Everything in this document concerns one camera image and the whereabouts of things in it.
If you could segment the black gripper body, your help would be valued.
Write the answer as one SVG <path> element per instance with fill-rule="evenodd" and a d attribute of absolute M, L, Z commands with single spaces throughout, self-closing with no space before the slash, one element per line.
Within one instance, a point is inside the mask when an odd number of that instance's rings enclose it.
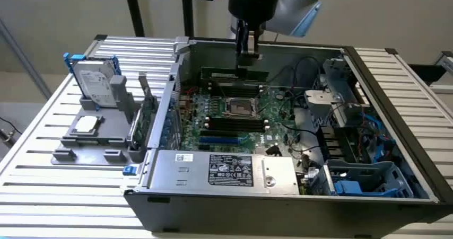
<path fill-rule="evenodd" d="M 276 14 L 277 3 L 278 0 L 229 0 L 229 11 L 246 22 L 266 22 Z"/>

